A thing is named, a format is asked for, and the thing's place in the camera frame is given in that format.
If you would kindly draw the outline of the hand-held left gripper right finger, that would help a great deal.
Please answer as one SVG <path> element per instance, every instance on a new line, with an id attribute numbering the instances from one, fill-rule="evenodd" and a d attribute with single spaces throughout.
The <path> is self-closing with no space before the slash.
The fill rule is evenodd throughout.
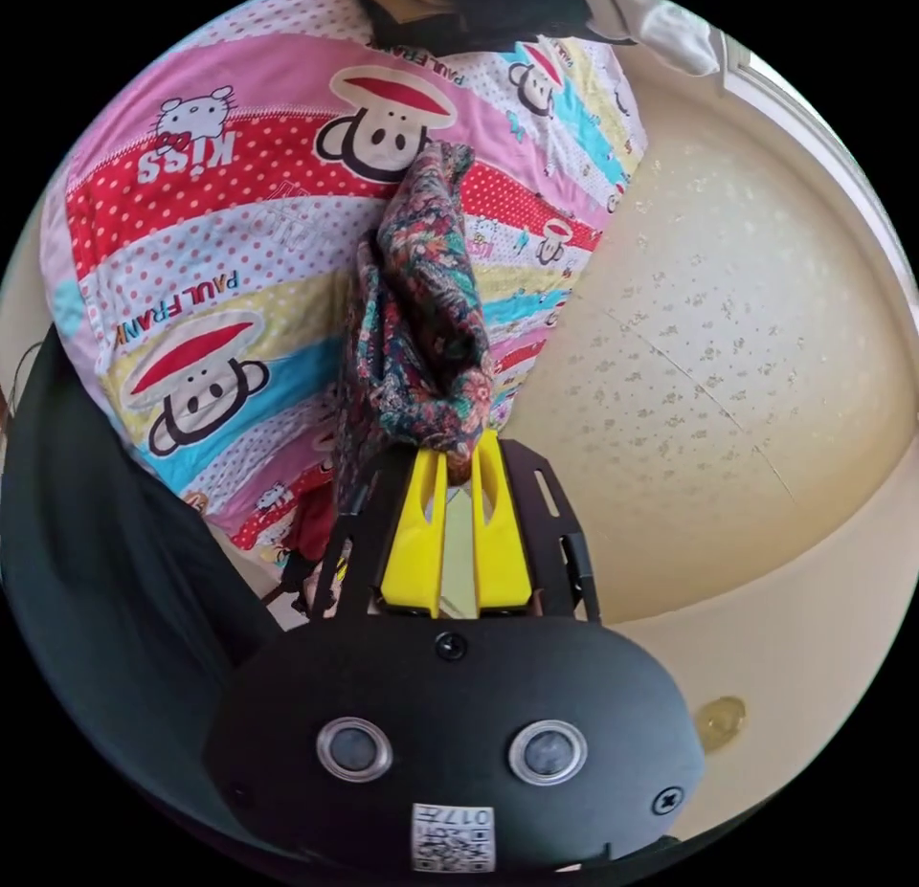
<path id="1" fill-rule="evenodd" d="M 486 431 L 471 473 L 473 577 L 479 609 L 526 609 L 527 559 L 499 436 Z"/>

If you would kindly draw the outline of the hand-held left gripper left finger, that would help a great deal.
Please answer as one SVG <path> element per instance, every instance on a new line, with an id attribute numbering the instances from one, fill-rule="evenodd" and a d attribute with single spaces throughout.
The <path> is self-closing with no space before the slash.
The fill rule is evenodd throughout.
<path id="1" fill-rule="evenodd" d="M 387 609 L 440 607 L 447 507 L 446 457 L 415 458 L 380 586 Z"/>

